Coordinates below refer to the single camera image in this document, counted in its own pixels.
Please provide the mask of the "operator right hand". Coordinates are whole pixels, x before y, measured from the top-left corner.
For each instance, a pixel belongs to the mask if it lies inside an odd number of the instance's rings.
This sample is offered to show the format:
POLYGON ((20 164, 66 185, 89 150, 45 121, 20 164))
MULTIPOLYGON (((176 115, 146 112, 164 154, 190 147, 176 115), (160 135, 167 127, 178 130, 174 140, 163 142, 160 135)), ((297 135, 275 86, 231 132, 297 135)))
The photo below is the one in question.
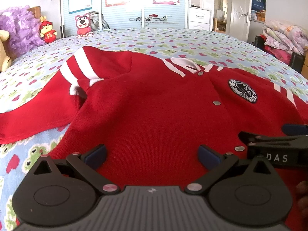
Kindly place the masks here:
POLYGON ((308 186, 307 186, 307 180, 300 182, 296 186, 296 192, 299 195, 298 200, 298 207, 302 211, 303 215, 307 215, 307 209, 308 209, 308 186))

